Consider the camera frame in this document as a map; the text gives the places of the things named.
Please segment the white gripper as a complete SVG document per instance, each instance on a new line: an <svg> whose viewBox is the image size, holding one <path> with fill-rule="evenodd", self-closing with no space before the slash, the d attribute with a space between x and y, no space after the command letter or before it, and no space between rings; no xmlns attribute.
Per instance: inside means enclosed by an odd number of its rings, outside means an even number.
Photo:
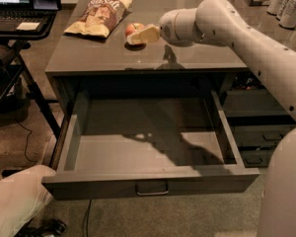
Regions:
<svg viewBox="0 0 296 237"><path fill-rule="evenodd" d="M181 21L181 10L172 10L165 13L159 20L159 27L153 24L144 26L143 29L126 37L127 42L130 45L140 45L157 41L160 36L167 42L179 42Z"/></svg>

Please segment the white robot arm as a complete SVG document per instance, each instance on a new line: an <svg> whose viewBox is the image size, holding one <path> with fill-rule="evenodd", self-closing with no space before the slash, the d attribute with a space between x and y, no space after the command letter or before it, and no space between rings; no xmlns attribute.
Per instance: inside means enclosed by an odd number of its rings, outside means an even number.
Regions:
<svg viewBox="0 0 296 237"><path fill-rule="evenodd" d="M158 25L126 35L131 45L164 39L229 46L296 121L296 52L249 26L227 0L203 0L198 7L164 14ZM296 237L296 127L271 156L261 196L257 237Z"/></svg>

